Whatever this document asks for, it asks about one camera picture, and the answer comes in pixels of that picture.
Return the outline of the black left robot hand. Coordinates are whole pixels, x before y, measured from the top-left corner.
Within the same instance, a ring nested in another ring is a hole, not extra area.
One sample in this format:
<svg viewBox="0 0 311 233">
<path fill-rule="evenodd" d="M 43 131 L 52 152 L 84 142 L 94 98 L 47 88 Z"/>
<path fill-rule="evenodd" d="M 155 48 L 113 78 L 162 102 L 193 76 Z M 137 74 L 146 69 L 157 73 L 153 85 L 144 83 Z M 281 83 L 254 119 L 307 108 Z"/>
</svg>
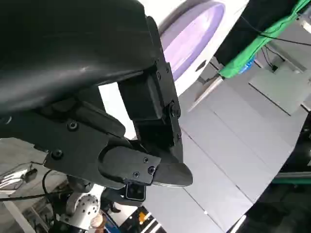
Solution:
<svg viewBox="0 0 311 233">
<path fill-rule="evenodd" d="M 157 25 L 136 0 L 3 0 L 0 135 L 45 167 L 143 200 L 193 182 Z"/>
</svg>

